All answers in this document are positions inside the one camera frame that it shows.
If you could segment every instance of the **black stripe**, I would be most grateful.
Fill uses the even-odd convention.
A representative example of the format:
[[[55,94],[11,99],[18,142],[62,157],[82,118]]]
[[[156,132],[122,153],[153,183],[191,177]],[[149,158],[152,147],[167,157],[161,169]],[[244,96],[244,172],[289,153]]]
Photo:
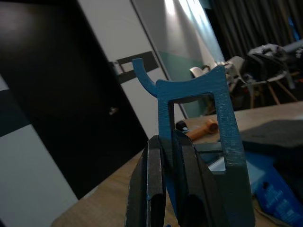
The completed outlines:
[[[141,53],[141,54],[136,54],[136,55],[129,56],[129,57],[126,57],[126,58],[121,58],[121,59],[117,60],[117,62],[120,65],[123,65],[125,63],[131,62],[135,58],[142,58],[143,59],[144,67],[145,67],[146,72],[152,71],[152,70],[159,67],[155,58],[154,58],[154,56],[153,56],[153,53],[151,51]],[[124,83],[126,81],[129,81],[129,80],[135,78],[135,77],[136,77],[136,75],[135,75],[134,71],[132,70],[132,71],[124,72],[124,73],[120,74],[118,76],[118,79],[119,79],[120,83]]]
[[[0,91],[0,137],[29,124],[11,91]]]

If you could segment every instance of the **wooden chair leg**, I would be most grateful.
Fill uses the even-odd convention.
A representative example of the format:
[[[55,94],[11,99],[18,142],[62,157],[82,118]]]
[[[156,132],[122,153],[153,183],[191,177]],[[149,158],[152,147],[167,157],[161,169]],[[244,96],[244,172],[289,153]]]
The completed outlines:
[[[294,101],[298,102],[299,100],[283,85],[280,81],[276,81],[276,83],[282,88]]]
[[[260,92],[260,96],[261,96],[261,104],[262,106],[265,106],[265,99],[264,99],[264,95],[263,95],[263,88],[262,85],[259,85],[259,92]]]
[[[272,97],[274,98],[276,104],[277,104],[277,105],[280,105],[280,101],[279,101],[278,97],[276,96],[276,94],[275,94],[273,88],[271,87],[270,83],[267,83],[267,86],[268,86],[269,91],[270,91]]]

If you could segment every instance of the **table surface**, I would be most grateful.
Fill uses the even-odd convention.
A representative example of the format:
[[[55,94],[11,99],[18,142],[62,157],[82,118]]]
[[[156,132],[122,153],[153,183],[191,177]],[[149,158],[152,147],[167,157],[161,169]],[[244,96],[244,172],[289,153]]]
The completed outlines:
[[[240,131],[259,126],[272,120],[303,119],[303,102],[268,106],[235,112]],[[207,119],[216,115],[186,119],[189,129],[203,125]],[[207,136],[195,143],[215,142],[219,134]],[[104,180],[89,196],[79,200],[57,218],[53,227],[122,227],[124,226],[128,184],[141,153]],[[257,227],[274,227],[267,219],[255,212]],[[165,224],[177,227],[173,208],[167,196]]]

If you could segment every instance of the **door handle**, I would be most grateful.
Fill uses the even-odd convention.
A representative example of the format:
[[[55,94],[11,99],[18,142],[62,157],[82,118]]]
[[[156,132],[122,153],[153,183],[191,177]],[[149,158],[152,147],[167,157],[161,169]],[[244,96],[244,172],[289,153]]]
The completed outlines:
[[[118,107],[110,107],[108,114],[110,116],[112,116],[112,115],[116,114],[118,111],[119,111]]]

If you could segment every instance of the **blue packaging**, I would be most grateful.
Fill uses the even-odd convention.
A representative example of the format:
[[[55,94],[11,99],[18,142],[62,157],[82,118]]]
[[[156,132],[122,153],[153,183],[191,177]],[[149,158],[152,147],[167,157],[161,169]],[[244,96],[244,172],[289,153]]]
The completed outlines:
[[[275,168],[267,171],[256,194],[262,210],[294,227],[303,227],[303,205]]]

